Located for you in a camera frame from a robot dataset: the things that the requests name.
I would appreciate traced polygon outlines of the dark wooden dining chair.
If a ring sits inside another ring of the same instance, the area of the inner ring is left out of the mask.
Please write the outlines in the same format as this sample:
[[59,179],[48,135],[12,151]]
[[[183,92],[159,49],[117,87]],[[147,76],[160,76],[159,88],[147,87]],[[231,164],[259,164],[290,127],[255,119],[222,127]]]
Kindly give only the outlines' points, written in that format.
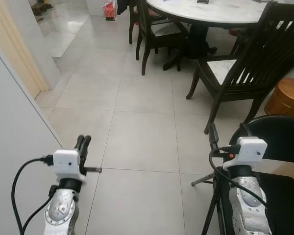
[[199,81],[212,97],[204,134],[223,102],[252,100],[244,123],[256,115],[277,83],[294,69],[294,4],[269,2],[240,54],[198,58],[187,100]]
[[140,58],[141,43],[145,43],[141,60],[141,74],[145,75],[150,52],[160,48],[178,49],[181,54],[188,48],[188,30],[180,22],[174,22],[163,15],[154,15],[147,0],[129,0],[133,21],[138,22],[136,60]]

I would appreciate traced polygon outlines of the red bag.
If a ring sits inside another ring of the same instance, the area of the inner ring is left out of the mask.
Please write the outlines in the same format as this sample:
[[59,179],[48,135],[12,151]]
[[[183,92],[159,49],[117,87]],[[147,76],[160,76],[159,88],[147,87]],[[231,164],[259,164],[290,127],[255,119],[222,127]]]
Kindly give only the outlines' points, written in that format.
[[107,21],[115,21],[116,20],[116,0],[106,0],[103,5],[103,13],[105,20]]

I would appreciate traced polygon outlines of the beige door frame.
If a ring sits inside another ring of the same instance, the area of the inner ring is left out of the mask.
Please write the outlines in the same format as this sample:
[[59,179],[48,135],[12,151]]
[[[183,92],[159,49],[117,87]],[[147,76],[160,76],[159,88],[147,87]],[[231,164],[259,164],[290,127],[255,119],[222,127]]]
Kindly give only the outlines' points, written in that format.
[[42,91],[50,90],[39,63],[12,18],[6,0],[0,0],[0,49],[32,98],[37,98]]

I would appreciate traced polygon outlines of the black tripod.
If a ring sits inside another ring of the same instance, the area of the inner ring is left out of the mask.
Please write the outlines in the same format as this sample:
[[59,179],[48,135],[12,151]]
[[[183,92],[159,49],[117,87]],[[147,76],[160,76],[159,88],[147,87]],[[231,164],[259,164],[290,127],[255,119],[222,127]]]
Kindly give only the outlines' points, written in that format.
[[201,190],[202,204],[206,204],[200,235],[228,235],[227,226],[222,216],[221,201],[223,195],[219,190],[221,182],[216,173],[210,173],[190,183],[192,188]]

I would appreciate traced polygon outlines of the round wooden stool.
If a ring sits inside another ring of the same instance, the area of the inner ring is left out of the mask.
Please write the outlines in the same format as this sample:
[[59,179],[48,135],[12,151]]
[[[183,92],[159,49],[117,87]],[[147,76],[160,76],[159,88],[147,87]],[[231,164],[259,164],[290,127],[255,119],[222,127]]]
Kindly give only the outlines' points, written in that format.
[[294,78],[283,78],[268,99],[264,112],[268,115],[294,116]]

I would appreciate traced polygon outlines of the round white marble table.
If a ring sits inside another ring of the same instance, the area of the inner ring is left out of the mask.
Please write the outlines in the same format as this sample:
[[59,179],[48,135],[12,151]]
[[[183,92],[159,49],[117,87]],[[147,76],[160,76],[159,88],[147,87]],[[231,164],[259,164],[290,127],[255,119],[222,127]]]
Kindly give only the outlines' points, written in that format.
[[152,11],[176,25],[243,28],[256,25],[270,3],[294,6],[285,0],[144,0]]

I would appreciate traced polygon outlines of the white door panel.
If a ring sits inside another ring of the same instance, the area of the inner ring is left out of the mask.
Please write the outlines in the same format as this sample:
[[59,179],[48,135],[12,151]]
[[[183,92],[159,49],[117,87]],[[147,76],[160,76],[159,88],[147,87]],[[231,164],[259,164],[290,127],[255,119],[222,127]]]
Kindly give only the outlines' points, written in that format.
[[0,235],[20,235],[12,198],[22,221],[47,200],[55,175],[33,159],[59,148],[46,117],[0,49]]

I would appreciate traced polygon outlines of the black office chair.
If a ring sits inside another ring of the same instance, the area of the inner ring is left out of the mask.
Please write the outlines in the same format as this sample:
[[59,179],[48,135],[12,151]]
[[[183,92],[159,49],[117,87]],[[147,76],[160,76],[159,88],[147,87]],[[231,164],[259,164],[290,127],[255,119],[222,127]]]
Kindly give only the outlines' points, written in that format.
[[[263,159],[294,163],[294,116],[261,116],[252,119],[248,127],[253,137],[263,139],[268,147]],[[230,140],[235,144],[240,136],[240,128]],[[294,179],[286,175],[266,174],[259,172],[261,184],[266,187],[266,198],[277,198],[275,204],[281,206],[284,197],[294,197]],[[286,206],[286,211],[294,213],[294,202]],[[230,220],[231,215],[223,216]],[[277,224],[279,235],[294,235],[294,216],[280,218]],[[232,235],[232,228],[227,228],[228,235]]]

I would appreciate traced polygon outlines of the brown shoe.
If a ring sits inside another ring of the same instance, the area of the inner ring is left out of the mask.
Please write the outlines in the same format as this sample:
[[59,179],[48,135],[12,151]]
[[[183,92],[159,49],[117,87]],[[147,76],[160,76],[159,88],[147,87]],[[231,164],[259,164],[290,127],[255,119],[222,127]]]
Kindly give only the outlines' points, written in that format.
[[52,9],[53,5],[49,3],[49,0],[28,0],[30,2],[30,8],[35,16],[41,16],[46,10]]

